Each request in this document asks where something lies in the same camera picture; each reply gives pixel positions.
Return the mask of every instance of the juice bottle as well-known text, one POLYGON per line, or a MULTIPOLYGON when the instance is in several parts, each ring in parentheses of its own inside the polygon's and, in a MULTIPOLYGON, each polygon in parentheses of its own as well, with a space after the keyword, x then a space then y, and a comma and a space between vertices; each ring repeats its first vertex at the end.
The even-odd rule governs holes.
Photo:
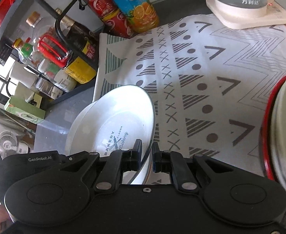
POLYGON ((159 18, 149 0, 114 0, 123 14, 127 17, 131 28, 145 32, 159 24, 159 18))

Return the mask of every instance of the tablecloth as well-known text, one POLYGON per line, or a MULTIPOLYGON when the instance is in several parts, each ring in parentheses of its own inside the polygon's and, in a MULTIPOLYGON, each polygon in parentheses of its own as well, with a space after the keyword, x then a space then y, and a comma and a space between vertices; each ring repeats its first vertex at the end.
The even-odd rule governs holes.
MULTIPOLYGON (((99 55, 94 100, 126 84, 146 90, 160 150, 263 175, 259 129, 270 91, 286 75, 286 25, 234 30, 213 14, 192 15, 132 39, 101 34, 99 55)), ((148 180, 169 182, 163 173, 148 180)))

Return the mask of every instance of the gold bottle cap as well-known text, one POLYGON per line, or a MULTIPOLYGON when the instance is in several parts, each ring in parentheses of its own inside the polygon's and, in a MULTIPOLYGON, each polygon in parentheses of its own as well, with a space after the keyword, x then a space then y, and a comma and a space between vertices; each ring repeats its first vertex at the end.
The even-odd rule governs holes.
POLYGON ((34 23, 40 18, 40 14, 37 11, 34 11, 27 19, 26 23, 28 23, 29 26, 33 27, 34 23))

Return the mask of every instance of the gray countertop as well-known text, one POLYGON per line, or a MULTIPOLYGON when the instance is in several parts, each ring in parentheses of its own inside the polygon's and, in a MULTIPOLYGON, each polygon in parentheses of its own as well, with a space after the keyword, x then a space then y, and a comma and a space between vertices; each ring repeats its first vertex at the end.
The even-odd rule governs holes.
MULTIPOLYGON (((162 0, 154 3, 164 25, 189 15, 210 14, 206 0, 162 0)), ((65 154, 65 142, 69 129, 77 115, 93 100, 94 87, 72 96, 46 111, 45 120, 37 125, 34 151, 57 150, 65 154)))

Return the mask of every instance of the electric kettle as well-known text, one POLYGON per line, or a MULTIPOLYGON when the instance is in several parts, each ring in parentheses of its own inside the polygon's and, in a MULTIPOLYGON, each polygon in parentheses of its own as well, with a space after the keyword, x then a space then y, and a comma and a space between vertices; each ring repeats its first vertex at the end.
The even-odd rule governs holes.
POLYGON ((206 4, 229 28, 286 24, 286 10, 274 0, 206 0, 206 4))

